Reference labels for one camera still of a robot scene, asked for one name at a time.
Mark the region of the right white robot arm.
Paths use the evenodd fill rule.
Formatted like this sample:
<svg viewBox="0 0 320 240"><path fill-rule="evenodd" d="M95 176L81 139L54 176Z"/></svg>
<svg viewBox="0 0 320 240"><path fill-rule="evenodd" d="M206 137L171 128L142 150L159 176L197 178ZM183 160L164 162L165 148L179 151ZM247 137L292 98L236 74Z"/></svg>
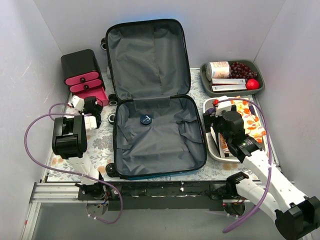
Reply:
<svg viewBox="0 0 320 240"><path fill-rule="evenodd" d="M222 136L230 153L263 183L263 186L257 185L243 172L227 178L227 195L232 199L243 197L255 206L227 226L223 233L239 227L258 210L274 221L286 240L298 240L320 227L320 200L307 196L281 173L261 145L245 133L243 118L235 106L205 112L203 120L206 131Z"/></svg>

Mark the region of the navy round cosmetic jar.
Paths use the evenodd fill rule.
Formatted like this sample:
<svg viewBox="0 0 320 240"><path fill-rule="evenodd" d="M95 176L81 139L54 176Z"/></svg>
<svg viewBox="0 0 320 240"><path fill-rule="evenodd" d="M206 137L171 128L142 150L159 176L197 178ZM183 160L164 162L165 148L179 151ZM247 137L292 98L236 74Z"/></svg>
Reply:
<svg viewBox="0 0 320 240"><path fill-rule="evenodd" d="M149 126L153 121L153 118L149 114L142 114L140 116L140 124L143 126Z"/></svg>

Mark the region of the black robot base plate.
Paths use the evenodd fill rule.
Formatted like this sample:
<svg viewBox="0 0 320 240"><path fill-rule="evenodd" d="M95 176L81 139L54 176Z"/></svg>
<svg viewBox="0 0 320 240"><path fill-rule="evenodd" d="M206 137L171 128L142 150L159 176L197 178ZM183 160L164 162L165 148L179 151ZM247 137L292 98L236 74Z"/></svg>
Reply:
<svg viewBox="0 0 320 240"><path fill-rule="evenodd" d="M97 202L103 211L203 209L235 217L246 211L245 199L225 180L115 181L113 185L76 183L77 199Z"/></svg>

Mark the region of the black pink mini drawer chest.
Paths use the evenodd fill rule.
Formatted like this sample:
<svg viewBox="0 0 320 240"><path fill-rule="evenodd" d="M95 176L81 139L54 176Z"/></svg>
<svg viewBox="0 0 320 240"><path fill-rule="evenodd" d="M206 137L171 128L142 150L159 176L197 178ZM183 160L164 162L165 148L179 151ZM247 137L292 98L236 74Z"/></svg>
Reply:
<svg viewBox="0 0 320 240"><path fill-rule="evenodd" d="M64 83L79 98L96 97L101 106L109 104L106 87L95 53L85 49L60 58Z"/></svg>

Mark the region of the blue fish-print kids suitcase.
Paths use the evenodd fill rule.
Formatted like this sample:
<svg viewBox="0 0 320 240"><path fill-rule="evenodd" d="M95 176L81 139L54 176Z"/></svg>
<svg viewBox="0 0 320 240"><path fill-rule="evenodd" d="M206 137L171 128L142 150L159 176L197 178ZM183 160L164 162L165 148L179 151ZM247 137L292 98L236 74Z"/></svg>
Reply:
<svg viewBox="0 0 320 240"><path fill-rule="evenodd" d="M155 19L120 23L105 34L113 89L117 174L142 179L196 171L207 161L206 138L192 97L181 23ZM143 126L141 115L151 115Z"/></svg>

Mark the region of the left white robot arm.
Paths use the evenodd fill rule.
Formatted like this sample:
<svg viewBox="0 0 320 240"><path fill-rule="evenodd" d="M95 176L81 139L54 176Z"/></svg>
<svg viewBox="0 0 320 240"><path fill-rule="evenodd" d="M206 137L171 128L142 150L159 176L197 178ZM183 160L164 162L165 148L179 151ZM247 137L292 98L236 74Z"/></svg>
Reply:
<svg viewBox="0 0 320 240"><path fill-rule="evenodd" d="M102 179L86 151L88 148L87 131L100 128L103 106L99 104L95 96L80 98L76 95L72 97L68 105L76 109L79 115L54 119L53 153L66 160L77 173L80 173L81 184L78 187L85 194L90 194L95 200L101 200L106 196L106 187L86 178L89 176Z"/></svg>

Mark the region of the black white striped garment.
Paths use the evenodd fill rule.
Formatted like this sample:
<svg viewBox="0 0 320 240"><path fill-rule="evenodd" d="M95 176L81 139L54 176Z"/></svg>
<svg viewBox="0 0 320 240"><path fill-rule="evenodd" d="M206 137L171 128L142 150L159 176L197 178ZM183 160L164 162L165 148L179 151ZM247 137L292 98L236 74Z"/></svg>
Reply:
<svg viewBox="0 0 320 240"><path fill-rule="evenodd" d="M231 153L230 154L224 154L223 151L220 149L220 146L219 146L219 133L216 134L213 127L211 126L210 128L210 133L211 133L211 136L214 140L214 143L216 145L216 148L217 148L217 151L219 153L219 156L221 158L227 158L227 159L231 159L231 158L235 158Z"/></svg>

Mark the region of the orange bunny towel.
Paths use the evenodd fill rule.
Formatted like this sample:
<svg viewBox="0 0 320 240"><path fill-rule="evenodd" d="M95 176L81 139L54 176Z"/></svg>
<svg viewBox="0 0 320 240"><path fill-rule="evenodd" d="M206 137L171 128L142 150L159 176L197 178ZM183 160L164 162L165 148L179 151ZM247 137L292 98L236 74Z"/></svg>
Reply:
<svg viewBox="0 0 320 240"><path fill-rule="evenodd" d="M222 136L221 133L218 134L218 137L219 137L219 147L220 149L223 151L224 154L230 154L230 150L228 148L228 145L224 139L224 137Z"/></svg>

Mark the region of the white floral cloth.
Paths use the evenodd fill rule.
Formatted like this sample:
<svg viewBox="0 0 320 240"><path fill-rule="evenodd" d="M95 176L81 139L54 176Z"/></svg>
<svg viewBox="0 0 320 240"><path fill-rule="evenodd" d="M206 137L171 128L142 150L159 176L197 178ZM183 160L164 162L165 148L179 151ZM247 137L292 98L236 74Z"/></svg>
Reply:
<svg viewBox="0 0 320 240"><path fill-rule="evenodd" d="M236 112L239 113L243 119L243 128L245 133L254 138L259 144L262 144L263 139L267 133L262 126L258 116L251 113L249 102L245 100L231 100L236 107Z"/></svg>

